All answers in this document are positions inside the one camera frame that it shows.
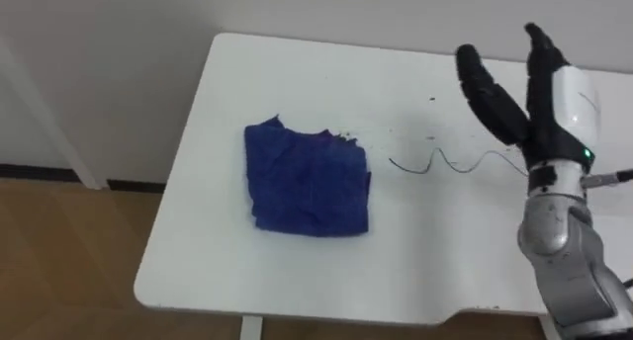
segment wooden floor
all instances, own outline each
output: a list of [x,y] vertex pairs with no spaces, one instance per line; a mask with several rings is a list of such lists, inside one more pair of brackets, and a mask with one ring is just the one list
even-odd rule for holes
[[[0,180],[0,340],[239,338],[238,316],[154,311],[133,282],[159,195]],[[542,339],[535,318],[460,314],[435,328],[273,318],[266,340]]]

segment baseboard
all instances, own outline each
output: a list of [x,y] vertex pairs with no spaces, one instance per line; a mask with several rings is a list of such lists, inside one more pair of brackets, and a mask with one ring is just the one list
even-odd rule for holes
[[162,194],[165,191],[166,184],[109,179],[108,186],[110,187],[110,190],[112,191]]
[[[22,166],[7,163],[0,163],[0,178],[81,183],[77,174],[69,168]],[[166,184],[109,179],[108,186],[112,191],[162,194]]]
[[77,174],[69,168],[21,166],[6,163],[0,163],[0,178],[81,183]]

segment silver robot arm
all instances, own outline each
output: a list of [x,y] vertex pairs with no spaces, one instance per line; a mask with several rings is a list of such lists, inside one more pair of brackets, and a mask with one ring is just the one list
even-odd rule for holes
[[543,301],[563,339],[633,339],[633,302],[604,264],[587,188],[633,178],[630,171],[589,176],[600,106],[586,75],[534,24],[525,30],[527,112],[495,83],[469,44],[456,52],[469,106],[501,142],[520,147],[529,171],[518,244],[534,268]]

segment robot finger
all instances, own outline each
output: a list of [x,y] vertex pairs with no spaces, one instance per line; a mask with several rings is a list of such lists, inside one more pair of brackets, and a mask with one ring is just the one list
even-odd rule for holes
[[479,121],[506,145],[524,141],[528,134],[527,117],[512,97],[496,84],[475,47],[461,45],[455,58],[462,92]]

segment white wall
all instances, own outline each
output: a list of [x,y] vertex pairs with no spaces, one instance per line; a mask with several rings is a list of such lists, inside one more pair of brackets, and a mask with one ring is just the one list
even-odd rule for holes
[[631,72],[632,17],[630,0],[0,0],[0,36],[91,169],[164,181],[216,32],[523,60],[533,20],[572,62]]
[[0,163],[70,168],[1,75]]

